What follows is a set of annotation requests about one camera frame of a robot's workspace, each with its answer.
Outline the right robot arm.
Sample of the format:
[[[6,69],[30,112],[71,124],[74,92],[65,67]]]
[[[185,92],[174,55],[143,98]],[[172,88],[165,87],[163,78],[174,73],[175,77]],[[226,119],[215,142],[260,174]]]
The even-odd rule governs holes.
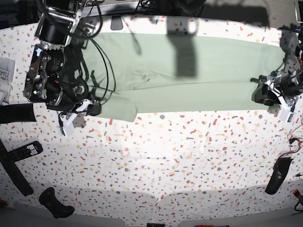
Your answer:
[[[35,45],[24,87],[24,97],[32,103],[44,103],[58,114],[59,130],[65,137],[74,132],[73,121],[79,116],[97,116],[110,93],[104,87],[101,96],[89,88],[89,71],[82,50],[92,42],[104,64],[108,58],[95,42],[103,19],[84,22],[83,0],[39,0],[42,15],[38,22]]]

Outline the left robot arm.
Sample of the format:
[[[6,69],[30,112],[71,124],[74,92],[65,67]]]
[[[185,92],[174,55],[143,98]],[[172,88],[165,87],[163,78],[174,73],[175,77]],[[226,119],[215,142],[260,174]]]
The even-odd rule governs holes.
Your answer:
[[[282,31],[280,47],[285,52],[282,68],[268,76],[250,79],[258,85],[251,100],[270,107],[279,105],[280,119],[284,122],[292,120],[299,95],[303,93],[303,20],[297,21],[299,26],[294,32]]]

